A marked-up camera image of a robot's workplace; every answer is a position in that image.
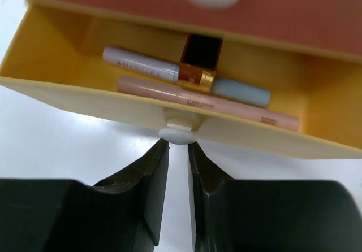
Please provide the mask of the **coral red top drawer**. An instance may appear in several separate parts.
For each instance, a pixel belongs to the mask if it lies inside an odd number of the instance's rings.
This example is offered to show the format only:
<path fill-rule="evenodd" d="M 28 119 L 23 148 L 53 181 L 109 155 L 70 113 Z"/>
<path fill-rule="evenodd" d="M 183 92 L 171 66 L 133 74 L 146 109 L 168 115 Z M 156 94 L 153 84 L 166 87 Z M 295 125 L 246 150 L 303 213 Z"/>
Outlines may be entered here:
<path fill-rule="evenodd" d="M 238 0 L 222 9 L 193 0 L 37 1 L 361 61 L 361 0 Z"/>

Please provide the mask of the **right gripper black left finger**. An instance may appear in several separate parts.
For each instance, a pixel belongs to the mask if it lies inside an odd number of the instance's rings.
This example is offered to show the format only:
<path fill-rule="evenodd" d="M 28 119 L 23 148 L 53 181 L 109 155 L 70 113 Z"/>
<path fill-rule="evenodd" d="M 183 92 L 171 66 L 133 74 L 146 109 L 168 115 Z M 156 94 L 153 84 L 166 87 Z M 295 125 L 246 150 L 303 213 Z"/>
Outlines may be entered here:
<path fill-rule="evenodd" d="M 153 251 L 160 240 L 169 144 L 89 186 L 1 180 L 2 251 Z"/>

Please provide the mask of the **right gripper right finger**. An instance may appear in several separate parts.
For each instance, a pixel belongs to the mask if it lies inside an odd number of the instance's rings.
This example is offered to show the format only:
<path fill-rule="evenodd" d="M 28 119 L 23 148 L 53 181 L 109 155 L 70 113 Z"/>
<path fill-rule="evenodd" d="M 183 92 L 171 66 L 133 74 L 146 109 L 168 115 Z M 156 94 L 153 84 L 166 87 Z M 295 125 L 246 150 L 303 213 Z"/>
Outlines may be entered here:
<path fill-rule="evenodd" d="M 360 251 L 361 215 L 326 180 L 237 180 L 188 145 L 194 251 Z"/>

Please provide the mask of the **light blue mascara tube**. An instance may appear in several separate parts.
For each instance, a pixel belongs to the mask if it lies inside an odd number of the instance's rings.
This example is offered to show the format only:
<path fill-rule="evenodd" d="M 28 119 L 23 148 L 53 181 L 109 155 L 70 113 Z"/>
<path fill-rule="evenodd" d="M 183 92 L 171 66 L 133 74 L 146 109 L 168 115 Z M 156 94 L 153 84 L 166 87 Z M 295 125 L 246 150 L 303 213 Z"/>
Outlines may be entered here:
<path fill-rule="evenodd" d="M 210 93 L 262 108 L 266 108 L 270 102 L 270 91 L 216 77 L 216 72 L 210 69 L 184 63 L 170 63 L 111 46 L 104 48 L 102 57 L 108 63 L 173 82 L 189 90 Z"/>

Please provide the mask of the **black gold lipstick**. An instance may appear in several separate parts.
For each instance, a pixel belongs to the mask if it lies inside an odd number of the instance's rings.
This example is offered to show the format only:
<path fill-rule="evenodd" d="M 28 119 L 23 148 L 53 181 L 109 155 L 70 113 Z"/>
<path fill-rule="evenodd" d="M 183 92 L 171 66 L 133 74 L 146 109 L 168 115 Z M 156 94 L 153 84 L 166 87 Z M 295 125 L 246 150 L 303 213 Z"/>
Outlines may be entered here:
<path fill-rule="evenodd" d="M 189 34 L 176 83 L 182 88 L 209 93 L 216 77 L 222 43 L 221 38 Z"/>

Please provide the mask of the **pink concealer stick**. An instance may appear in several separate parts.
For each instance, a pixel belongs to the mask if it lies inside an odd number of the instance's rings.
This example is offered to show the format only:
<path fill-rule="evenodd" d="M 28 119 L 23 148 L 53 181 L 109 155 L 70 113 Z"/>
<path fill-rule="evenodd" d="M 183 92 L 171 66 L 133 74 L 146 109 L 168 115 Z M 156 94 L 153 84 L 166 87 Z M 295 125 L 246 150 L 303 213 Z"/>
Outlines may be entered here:
<path fill-rule="evenodd" d="M 295 116 L 135 77 L 120 76 L 117 81 L 117 91 L 214 111 L 291 131 L 297 131 L 299 129 L 299 119 Z"/>

